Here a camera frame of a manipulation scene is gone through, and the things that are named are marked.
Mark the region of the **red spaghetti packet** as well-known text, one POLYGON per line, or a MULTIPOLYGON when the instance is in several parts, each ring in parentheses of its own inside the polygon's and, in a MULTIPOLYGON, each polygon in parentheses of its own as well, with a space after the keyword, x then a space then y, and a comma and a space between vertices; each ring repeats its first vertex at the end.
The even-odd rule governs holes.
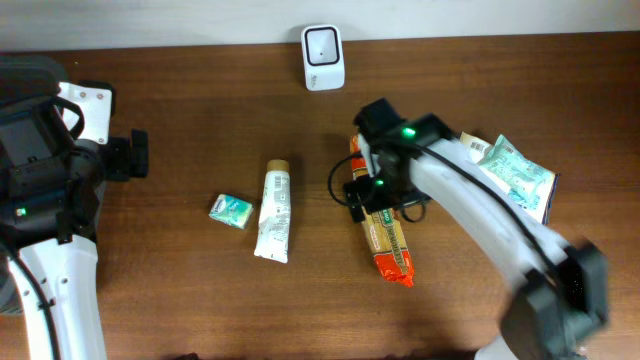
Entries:
POLYGON ((353 221, 364 230, 374 263, 388 282, 411 288, 415 269, 398 216, 393 209, 368 214, 364 207, 350 209, 353 221))

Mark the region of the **yellow white snack bag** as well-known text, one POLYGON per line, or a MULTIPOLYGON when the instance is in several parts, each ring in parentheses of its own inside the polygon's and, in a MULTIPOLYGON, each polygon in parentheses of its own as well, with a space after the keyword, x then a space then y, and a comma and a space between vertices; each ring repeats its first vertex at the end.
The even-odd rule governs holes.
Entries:
MULTIPOLYGON (((464 132, 461 133, 459 139, 460 139, 460 142, 468 149, 472 161, 474 163, 476 163, 478 166, 479 166, 479 161, 482 160, 488 154, 488 152, 491 150, 491 148, 495 144, 495 143, 494 144, 490 144, 490 143, 488 143, 488 142, 486 142, 486 141, 484 141, 484 140, 482 140, 482 139, 480 139, 480 138, 478 138, 476 136, 473 136, 471 134, 467 134, 467 133, 464 133, 464 132)), ((497 186, 504 193, 507 194, 506 190, 508 189, 508 187, 507 187, 507 185, 505 183, 503 183, 501 180, 499 180, 497 177, 495 177, 493 174, 489 173, 488 171, 483 170, 481 167, 480 167, 480 169, 494 183, 496 183, 497 186)), ((554 180, 553 184, 552 185, 548 185, 542 191, 542 195, 543 195, 542 204, 537 210, 525 209, 523 206, 520 206, 517 203, 526 213, 528 213, 532 218, 534 218, 538 222, 542 223, 543 225, 547 225, 548 222, 549 222, 551 203, 552 203, 552 200, 554 198, 554 194, 555 194, 555 190, 556 190, 558 175, 556 173, 554 173, 554 174, 555 174, 555 180, 554 180)))

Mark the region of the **small teal tissue pack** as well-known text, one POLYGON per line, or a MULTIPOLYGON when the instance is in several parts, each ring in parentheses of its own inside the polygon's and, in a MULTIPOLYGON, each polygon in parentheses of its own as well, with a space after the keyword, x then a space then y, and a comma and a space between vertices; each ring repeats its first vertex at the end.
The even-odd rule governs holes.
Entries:
POLYGON ((254 207, 237 197, 220 194, 210 209, 209 217, 226 225, 244 229, 249 222, 254 207))

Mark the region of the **teal wet wipes pack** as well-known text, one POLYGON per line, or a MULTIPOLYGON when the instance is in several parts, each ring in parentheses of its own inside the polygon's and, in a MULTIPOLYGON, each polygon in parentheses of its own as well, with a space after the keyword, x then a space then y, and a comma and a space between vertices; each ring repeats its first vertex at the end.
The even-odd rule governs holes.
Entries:
POLYGON ((504 135, 498 137, 479 166, 505 183, 507 194, 525 209, 537 210, 542 204, 542 191, 555 180, 552 171, 525 158, 504 135))

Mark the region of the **white tube with beige cap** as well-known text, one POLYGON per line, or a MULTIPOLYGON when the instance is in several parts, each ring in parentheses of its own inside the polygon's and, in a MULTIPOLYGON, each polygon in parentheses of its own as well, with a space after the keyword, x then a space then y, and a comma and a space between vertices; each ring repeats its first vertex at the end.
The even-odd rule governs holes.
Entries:
POLYGON ((267 164, 254 250, 257 257, 286 264, 291 225, 290 166, 274 159, 267 164))

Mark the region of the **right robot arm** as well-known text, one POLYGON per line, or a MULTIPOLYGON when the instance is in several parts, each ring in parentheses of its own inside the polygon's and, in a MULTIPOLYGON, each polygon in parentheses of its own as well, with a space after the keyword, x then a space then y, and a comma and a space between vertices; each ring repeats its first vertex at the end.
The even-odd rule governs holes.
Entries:
POLYGON ((501 272, 512 299, 500 332, 477 359, 577 359, 609 323, 608 262, 528 215, 476 165, 439 117, 409 121, 381 98, 355 116, 366 175, 344 185, 343 205, 368 214, 439 204, 501 272))

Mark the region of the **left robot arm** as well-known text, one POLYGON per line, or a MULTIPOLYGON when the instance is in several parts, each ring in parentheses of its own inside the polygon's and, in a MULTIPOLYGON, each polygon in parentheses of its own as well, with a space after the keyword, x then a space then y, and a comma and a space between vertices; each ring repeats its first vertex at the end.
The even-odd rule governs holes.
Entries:
POLYGON ((112 137, 112 85, 54 82, 1 104, 1 246, 33 359, 104 359, 97 223, 106 185, 144 178, 148 135, 112 137))

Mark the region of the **white barcode scanner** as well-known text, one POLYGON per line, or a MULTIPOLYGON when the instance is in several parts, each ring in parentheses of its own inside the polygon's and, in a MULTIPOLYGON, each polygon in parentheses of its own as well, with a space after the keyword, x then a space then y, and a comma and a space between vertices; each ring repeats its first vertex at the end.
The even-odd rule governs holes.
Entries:
POLYGON ((305 86, 309 91, 335 90, 345 84, 340 30, 329 24, 305 27, 300 35, 305 86))

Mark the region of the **grey plastic mesh basket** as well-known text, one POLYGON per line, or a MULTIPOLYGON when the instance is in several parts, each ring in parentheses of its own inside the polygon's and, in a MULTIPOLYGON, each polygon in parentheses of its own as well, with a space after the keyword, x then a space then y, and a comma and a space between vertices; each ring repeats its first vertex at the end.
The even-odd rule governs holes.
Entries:
POLYGON ((96 239, 104 145, 72 138, 84 116, 58 96, 59 82, 71 83, 49 57, 1 59, 1 233, 10 249, 96 239))

